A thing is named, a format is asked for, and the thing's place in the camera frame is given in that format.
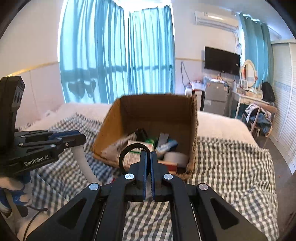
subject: round mirror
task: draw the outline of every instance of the round mirror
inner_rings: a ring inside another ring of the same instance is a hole
[[[240,80],[241,80],[242,86],[244,86],[245,88],[252,87],[256,82],[256,79],[257,79],[256,77],[257,77],[257,72],[255,69],[255,66],[251,60],[247,59],[241,68]]]

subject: air conditioner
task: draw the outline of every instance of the air conditioner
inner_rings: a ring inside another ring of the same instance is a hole
[[[195,11],[196,24],[206,25],[214,28],[220,28],[230,32],[238,30],[238,20],[208,12]]]

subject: floor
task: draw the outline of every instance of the floor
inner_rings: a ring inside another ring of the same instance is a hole
[[[260,137],[257,141],[259,146],[263,146],[265,137]],[[285,228],[289,217],[296,212],[296,173],[291,174],[284,158],[268,139],[265,148],[269,149],[274,163],[276,175],[276,194],[278,196],[278,226],[280,232]]]

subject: cardboard box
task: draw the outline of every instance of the cardboard box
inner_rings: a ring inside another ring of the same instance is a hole
[[[178,174],[186,180],[194,168],[197,125],[197,103],[192,98],[171,94],[122,96],[106,115],[92,150],[96,159],[118,167],[118,161],[100,156],[110,144],[137,128],[144,128],[149,138],[168,133],[178,142],[176,151],[189,156],[186,171]]]

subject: bed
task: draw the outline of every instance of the bed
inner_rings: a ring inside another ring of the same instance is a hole
[[[109,183],[119,175],[116,168],[92,157],[91,145],[110,105],[63,104],[56,112],[23,130],[78,129],[86,135],[86,159],[97,178]],[[193,177],[187,182],[209,184],[268,240],[279,236],[277,196],[270,153],[258,147],[247,127],[237,119],[198,112],[198,147]],[[89,183],[70,150],[59,161],[32,172],[33,206],[54,214]],[[123,240],[172,240],[169,205],[166,202],[129,203]]]

